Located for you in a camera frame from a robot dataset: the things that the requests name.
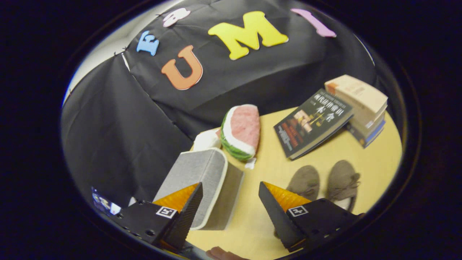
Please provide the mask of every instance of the screw hole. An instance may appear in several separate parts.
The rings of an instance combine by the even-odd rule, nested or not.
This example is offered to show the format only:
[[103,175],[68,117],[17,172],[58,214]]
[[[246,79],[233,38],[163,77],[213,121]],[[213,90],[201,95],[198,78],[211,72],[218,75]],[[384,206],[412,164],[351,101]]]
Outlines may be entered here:
[[154,234],[154,231],[152,231],[152,230],[146,230],[146,235],[154,236],[155,234]]

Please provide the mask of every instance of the yellow letter m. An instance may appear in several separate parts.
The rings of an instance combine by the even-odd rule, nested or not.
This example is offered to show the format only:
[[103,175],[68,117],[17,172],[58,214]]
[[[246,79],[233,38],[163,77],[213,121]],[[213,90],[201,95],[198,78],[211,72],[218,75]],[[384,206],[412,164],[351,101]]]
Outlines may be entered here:
[[230,59],[237,60],[249,54],[249,49],[242,47],[243,43],[254,50],[260,48],[258,34],[262,37],[263,46],[271,47],[286,43],[289,40],[287,35],[281,34],[265,18],[265,13],[261,11],[248,12],[243,15],[244,28],[220,23],[208,30],[209,35],[216,35],[230,50]]

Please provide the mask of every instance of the yellow table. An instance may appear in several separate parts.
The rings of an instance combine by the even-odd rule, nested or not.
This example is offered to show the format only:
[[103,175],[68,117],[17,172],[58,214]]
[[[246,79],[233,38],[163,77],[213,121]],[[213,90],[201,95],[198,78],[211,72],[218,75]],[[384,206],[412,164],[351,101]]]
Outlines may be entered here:
[[385,115],[382,133],[364,149],[346,130],[341,129],[328,141],[305,156],[291,161],[285,157],[273,126],[295,108],[260,117],[261,136],[254,169],[225,154],[231,164],[244,171],[244,180],[227,230],[191,230],[187,241],[202,250],[220,246],[251,260],[275,259],[289,254],[274,237],[274,226],[258,197],[260,181],[286,188],[293,174],[304,165],[314,166],[321,187],[318,198],[324,197],[328,174],[339,160],[348,160],[361,174],[358,198],[353,214],[368,211],[391,183],[401,160],[402,145],[390,115]]

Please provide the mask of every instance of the stack of books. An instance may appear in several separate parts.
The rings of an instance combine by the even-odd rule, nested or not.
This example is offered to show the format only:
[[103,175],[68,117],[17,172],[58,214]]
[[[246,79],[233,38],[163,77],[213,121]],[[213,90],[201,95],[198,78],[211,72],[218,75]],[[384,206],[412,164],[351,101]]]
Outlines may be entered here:
[[346,128],[366,148],[382,132],[388,97],[373,86],[349,75],[327,81],[325,89],[353,107]]

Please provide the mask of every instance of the gray shoe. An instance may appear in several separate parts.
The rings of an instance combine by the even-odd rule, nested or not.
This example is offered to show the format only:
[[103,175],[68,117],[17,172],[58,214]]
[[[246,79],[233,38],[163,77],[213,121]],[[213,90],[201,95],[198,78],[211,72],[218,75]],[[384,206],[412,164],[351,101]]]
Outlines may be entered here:
[[327,199],[334,202],[351,198],[348,207],[348,211],[351,212],[358,194],[359,178],[360,174],[354,171],[353,166],[348,161],[338,161],[329,174]]
[[[319,174],[317,170],[311,165],[301,167],[292,176],[286,190],[311,201],[316,200],[319,193]],[[274,231],[274,236],[279,238],[276,231]]]

